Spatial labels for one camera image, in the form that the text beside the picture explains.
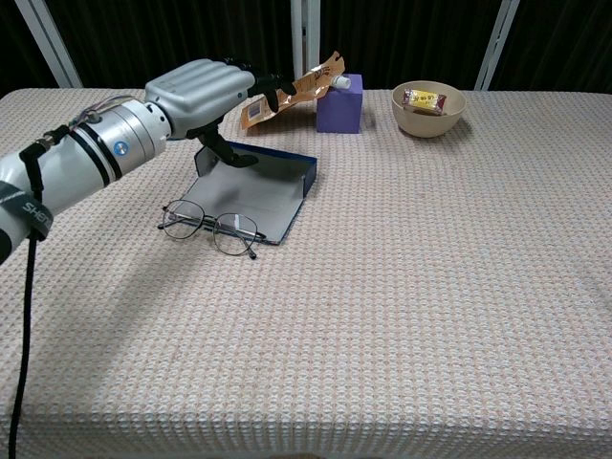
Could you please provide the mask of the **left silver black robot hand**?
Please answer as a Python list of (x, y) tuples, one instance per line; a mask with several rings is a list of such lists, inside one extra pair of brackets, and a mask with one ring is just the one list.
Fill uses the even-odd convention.
[(224, 116), (248, 98), (262, 95), (273, 112), (279, 110), (278, 91), (294, 96), (293, 83), (234, 57), (196, 59), (145, 84), (144, 99), (166, 115), (172, 140), (197, 139), (223, 163), (245, 168), (258, 162), (240, 155), (218, 131)]

